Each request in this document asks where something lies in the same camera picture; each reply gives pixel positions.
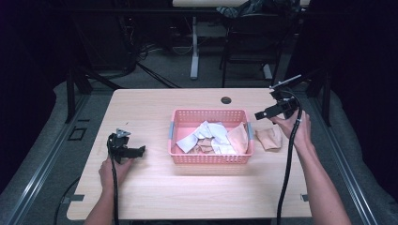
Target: gray carpet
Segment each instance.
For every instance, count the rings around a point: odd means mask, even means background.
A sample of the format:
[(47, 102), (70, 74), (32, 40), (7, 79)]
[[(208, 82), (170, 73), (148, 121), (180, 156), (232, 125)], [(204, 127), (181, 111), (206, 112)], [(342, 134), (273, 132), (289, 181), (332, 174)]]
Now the gray carpet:
[[(165, 52), (155, 50), (148, 54), (145, 60), (140, 63), (161, 74), (173, 83), (183, 88), (210, 88), (221, 87), (222, 72), (218, 69), (221, 57), (221, 48), (203, 44), (200, 49), (199, 78), (190, 79), (191, 52), (187, 54), (177, 54), (175, 52)], [(279, 72), (279, 77), (284, 73), (289, 55), (283, 57), (283, 62)], [(258, 67), (233, 66), (229, 68), (232, 76), (262, 76)], [(104, 76), (112, 75), (109, 71), (102, 73)], [(127, 88), (167, 88), (157, 82), (139, 67), (131, 74), (113, 79), (117, 83)], [(39, 138), (26, 157), (23, 165), (9, 183), (6, 190), (0, 197), (0, 224), (19, 223), (19, 224), (52, 224), (54, 223), (55, 210), (60, 204), (63, 193), (69, 185), (78, 178), (83, 171), (85, 161), (93, 141), (96, 138), (103, 115), (107, 109), (112, 91), (102, 83), (95, 80), (91, 81), (94, 91), (90, 96), (82, 96), (76, 91), (77, 102), (81, 104), (75, 119), (66, 126), (67, 118), (67, 94), (66, 84), (61, 83), (54, 91), (57, 94), (57, 102), (54, 111), (45, 128), (41, 131)], [(226, 87), (268, 87), (268, 82), (228, 82)], [(359, 212), (356, 203), (353, 201), (352, 194), (347, 187), (346, 181), (341, 175), (335, 156), (333, 155), (332, 144), (329, 141), (328, 133), (325, 132), (322, 120), (314, 116), (319, 114), (317, 99), (307, 99), (303, 90), (306, 84), (303, 83), (295, 88), (299, 98), (301, 98), (303, 108), (312, 115), (314, 144), (322, 164), (329, 173), (331, 179), (339, 190), (344, 201), (345, 208), (351, 217), (353, 224), (398, 224), (398, 205), (375, 181), (366, 165), (361, 160), (360, 146), (355, 132), (349, 126), (339, 99), (332, 95), (330, 109), (330, 128), (335, 134), (344, 155), (349, 163), (352, 173), (355, 175), (363, 196), (371, 208), (375, 220), (365, 222)], [(73, 129), (85, 130), (84, 136), (80, 141), (69, 141)], [(54, 148), (59, 151), (52, 154)], [(42, 168), (44, 161), (53, 161), (46, 168)], [(37, 192), (29, 192), (32, 180), (37, 177), (38, 170), (45, 171), (42, 175), (42, 183), (37, 184)], [(76, 186), (73, 186), (67, 193), (70, 197)], [(83, 224), (82, 221), (70, 221), (66, 217), (69, 207), (66, 198), (59, 208), (57, 214), (57, 224)], [(234, 224), (261, 223), (256, 221), (234, 221)], [(129, 224), (130, 221), (122, 221), (122, 224)], [(310, 218), (284, 218), (283, 224), (312, 224)]]

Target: office chair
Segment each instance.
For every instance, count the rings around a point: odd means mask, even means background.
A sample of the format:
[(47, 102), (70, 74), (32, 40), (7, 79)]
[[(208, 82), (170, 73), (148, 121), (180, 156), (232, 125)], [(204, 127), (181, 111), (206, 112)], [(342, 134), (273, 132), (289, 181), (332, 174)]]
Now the office chair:
[(220, 62), (222, 87), (225, 87), (226, 80), (235, 80), (226, 78), (227, 63), (258, 64), (261, 65), (261, 70), (266, 64), (275, 65), (271, 79), (273, 84), (283, 51), (283, 41), (291, 26), (291, 19), (273, 13), (253, 13), (230, 19)]

